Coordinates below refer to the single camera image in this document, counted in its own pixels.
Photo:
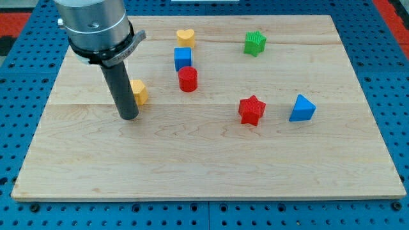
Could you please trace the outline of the black clamp ring mount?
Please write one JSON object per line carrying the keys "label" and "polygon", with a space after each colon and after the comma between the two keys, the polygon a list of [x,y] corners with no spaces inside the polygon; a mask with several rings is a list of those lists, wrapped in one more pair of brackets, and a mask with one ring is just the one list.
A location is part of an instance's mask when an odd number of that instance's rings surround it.
{"label": "black clamp ring mount", "polygon": [[129,20],[106,26],[95,21],[84,30],[67,28],[71,49],[89,65],[105,68],[123,62],[146,39],[146,31],[134,31]]}

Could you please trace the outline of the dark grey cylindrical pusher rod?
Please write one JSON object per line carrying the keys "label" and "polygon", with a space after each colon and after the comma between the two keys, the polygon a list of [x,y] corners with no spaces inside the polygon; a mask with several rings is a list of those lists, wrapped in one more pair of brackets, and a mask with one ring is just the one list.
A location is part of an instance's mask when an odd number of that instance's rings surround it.
{"label": "dark grey cylindrical pusher rod", "polygon": [[139,109],[124,62],[109,68],[102,66],[101,69],[120,117],[124,120],[136,118]]}

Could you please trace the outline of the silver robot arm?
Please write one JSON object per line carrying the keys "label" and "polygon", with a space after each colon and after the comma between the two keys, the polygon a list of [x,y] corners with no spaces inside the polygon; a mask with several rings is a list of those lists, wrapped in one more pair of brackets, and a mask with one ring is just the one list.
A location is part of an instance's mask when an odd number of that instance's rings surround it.
{"label": "silver robot arm", "polygon": [[68,35],[75,54],[104,75],[120,117],[139,114],[124,60],[146,38],[134,31],[122,0],[55,0],[61,18],[58,26]]}

